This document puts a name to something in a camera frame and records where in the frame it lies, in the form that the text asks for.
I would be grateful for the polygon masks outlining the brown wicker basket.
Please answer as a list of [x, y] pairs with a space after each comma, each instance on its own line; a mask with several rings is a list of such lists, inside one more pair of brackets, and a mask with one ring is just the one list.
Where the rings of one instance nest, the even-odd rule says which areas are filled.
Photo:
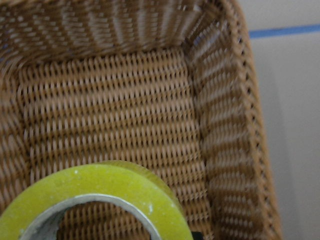
[[283, 238], [238, 1], [1, 1], [1, 211], [107, 160], [161, 177], [206, 240]]

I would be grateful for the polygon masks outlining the yellow tape roll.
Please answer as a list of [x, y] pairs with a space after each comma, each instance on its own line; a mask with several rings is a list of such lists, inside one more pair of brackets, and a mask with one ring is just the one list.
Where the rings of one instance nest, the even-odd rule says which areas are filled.
[[3, 240], [191, 240], [172, 190], [127, 161], [70, 167], [32, 184], [0, 216]]

